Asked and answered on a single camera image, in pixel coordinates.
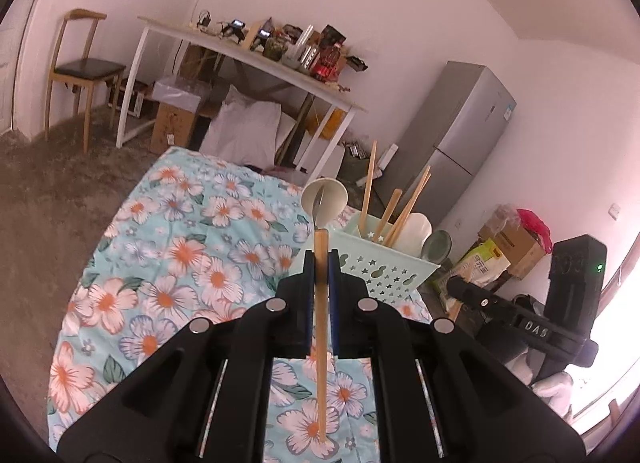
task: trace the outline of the white pillow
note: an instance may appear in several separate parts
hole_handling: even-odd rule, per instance
[[[256,102],[230,86],[217,118],[209,124],[200,152],[237,165],[271,168],[281,113],[280,104]]]
[[[276,131],[276,150],[278,150],[289,136],[289,133],[296,125],[296,120],[291,118],[286,112],[280,115],[280,123]]]

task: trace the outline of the gray refrigerator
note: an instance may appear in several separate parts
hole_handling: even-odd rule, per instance
[[[426,215],[435,229],[494,149],[515,106],[488,67],[447,62],[396,155],[374,181],[376,193],[386,205],[394,189],[401,188],[399,212],[431,166],[431,179],[413,211]]]

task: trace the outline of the utensil holder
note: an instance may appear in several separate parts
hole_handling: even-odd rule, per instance
[[[396,304],[406,299],[412,290],[417,290],[440,267],[362,239],[358,233],[359,218],[360,213],[356,212],[342,230],[329,230],[329,250],[338,250],[342,272],[363,279],[371,297]],[[379,223],[378,218],[367,216],[366,234],[372,234]],[[390,228],[390,224],[385,226],[382,237]],[[305,252],[313,250],[313,246],[311,234],[293,260],[289,274],[302,273]]]

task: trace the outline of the bed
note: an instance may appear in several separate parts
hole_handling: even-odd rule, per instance
[[[118,210],[69,301],[50,370],[49,444],[191,318],[242,316],[274,295],[313,231],[299,187],[172,147]],[[332,223],[345,226],[347,208]],[[431,317],[417,291],[396,304]],[[264,461],[376,462],[370,362],[329,357],[328,437],[315,353],[273,364]]]

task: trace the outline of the light switch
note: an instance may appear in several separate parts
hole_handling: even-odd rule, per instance
[[[620,205],[613,203],[609,207],[609,215],[613,218],[614,221],[618,221],[618,217],[620,216]]]

